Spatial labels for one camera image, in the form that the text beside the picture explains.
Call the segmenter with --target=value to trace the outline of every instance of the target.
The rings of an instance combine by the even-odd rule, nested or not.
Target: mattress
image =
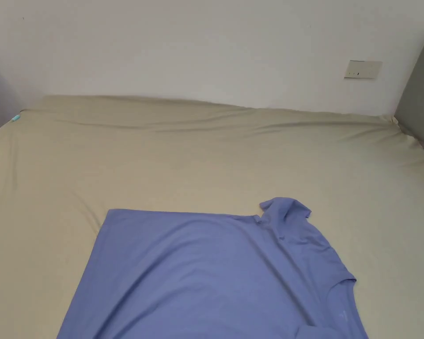
[[[424,150],[387,119],[49,96],[0,129],[0,338],[55,338],[109,209],[261,214],[289,196],[371,338],[424,338]]]

